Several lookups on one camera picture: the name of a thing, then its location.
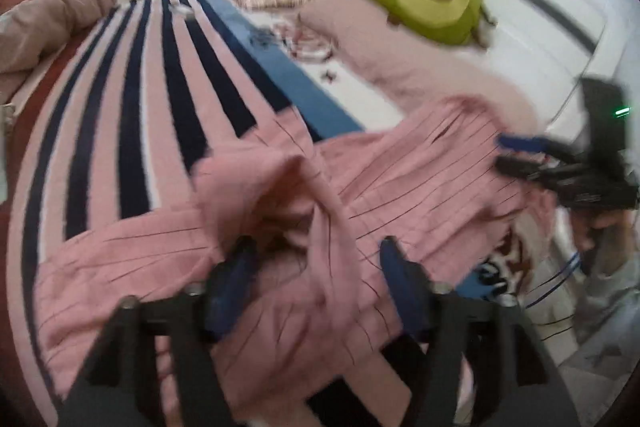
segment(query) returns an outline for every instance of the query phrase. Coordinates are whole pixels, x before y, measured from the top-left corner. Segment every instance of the blue stripe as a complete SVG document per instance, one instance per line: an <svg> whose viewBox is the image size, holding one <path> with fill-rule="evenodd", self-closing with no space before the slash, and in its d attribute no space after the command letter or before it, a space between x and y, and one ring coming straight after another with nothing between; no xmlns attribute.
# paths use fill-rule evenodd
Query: blue stripe
<svg viewBox="0 0 640 427"><path fill-rule="evenodd" d="M100 114L100 104L109 70L113 63L124 30L129 24L135 3L131 3L120 22L113 39L107 46L100 67L95 73L94 83L89 90L82 121L76 140L76 151L71 159L69 183L66 194L65 238L71 239L87 229L87 200L89 193L89 170L94 155L95 128Z"/></svg>
<svg viewBox="0 0 640 427"><path fill-rule="evenodd" d="M169 10L169 0L162 0L162 54L166 89L169 94L172 118L178 147L187 172L207 148L207 139L200 125L191 91L180 64L178 45L175 41L173 13Z"/></svg>
<svg viewBox="0 0 640 427"><path fill-rule="evenodd" d="M188 0L180 0L180 2L186 6L191 6ZM213 89L216 91L222 110L234 128L236 136L240 137L255 126L254 115L246 107L235 84L229 78L225 68L220 64L216 52L209 44L198 22L193 18L187 19L185 22L191 41L193 41L200 58L200 63L205 73L207 73Z"/></svg>
<svg viewBox="0 0 640 427"><path fill-rule="evenodd" d="M150 12L151 0L145 0L122 89L118 140L118 193L122 219L140 216L150 210L140 139L140 70Z"/></svg>
<svg viewBox="0 0 640 427"><path fill-rule="evenodd" d="M22 232L22 291L24 296L24 313L25 317L27 317L31 347L33 347L38 368L57 409L60 408L62 402L58 395L55 394L49 371L42 362L40 345L36 340L36 331L33 324L33 284L36 278L36 270L38 268L38 242L40 238L42 195L53 147L56 143L58 132L60 131L60 124L62 123L62 117L65 113L66 106L68 105L71 92L76 86L78 77L82 73L82 70L84 70L84 67L91 57L91 54L94 52L95 47L111 23L114 13L115 11L111 11L109 15L107 15L106 19L102 23L102 27L94 35L94 38L88 48L85 50L84 54L82 54L82 57L69 77L65 88L62 90L60 98L56 102L56 107L51 113L47 129L42 139L40 151L38 153L38 164L36 165L36 169L33 174L33 182L31 183L27 208L24 215L24 229Z"/></svg>
<svg viewBox="0 0 640 427"><path fill-rule="evenodd" d="M252 35L257 29L229 1L198 1L212 26L263 94L273 84L296 105L322 139L362 130L280 49L254 46Z"/></svg>

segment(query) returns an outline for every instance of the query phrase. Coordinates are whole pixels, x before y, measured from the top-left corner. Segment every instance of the bedsheet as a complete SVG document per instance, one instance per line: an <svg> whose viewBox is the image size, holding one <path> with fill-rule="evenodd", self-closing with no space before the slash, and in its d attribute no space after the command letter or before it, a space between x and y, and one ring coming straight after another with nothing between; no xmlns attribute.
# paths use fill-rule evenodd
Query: bedsheet
<svg viewBox="0 0 640 427"><path fill-rule="evenodd" d="M193 17L179 15L175 4L190 6ZM60 399L35 341L39 263L83 232L184 203L193 194L189 172L208 148L291 105L314 142L362 129L335 93L277 47L253 45L254 32L225 0L137 0L70 42L36 87L42 111L12 190L8 307L22 371L50 425ZM407 342L386 346L367 366L382 367L404 397L411 379L398 367L421 356ZM366 381L367 371L355 371L350 387ZM338 388L347 392L340 381ZM380 405L371 395L361 400L373 410ZM393 424L388 409L372 415Z"/></svg>

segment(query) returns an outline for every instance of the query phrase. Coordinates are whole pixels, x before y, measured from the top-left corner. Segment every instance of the bright pink cloth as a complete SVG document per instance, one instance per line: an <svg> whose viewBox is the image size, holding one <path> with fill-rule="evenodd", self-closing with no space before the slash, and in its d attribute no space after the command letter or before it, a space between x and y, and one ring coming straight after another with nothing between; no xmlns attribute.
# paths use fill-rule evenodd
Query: bright pink cloth
<svg viewBox="0 0 640 427"><path fill-rule="evenodd" d="M57 391L68 393L123 296L174 295L250 234L264 264L212 351L226 399L241 419L309 397L400 333L383 237L395 235L433 279L457 283L504 236L526 190L492 168L500 130L482 103L456 98L389 132L317 146L289 109L215 146L194 168L193 201L85 232L40 266L38 339ZM166 353L159 367L174 411Z"/></svg>

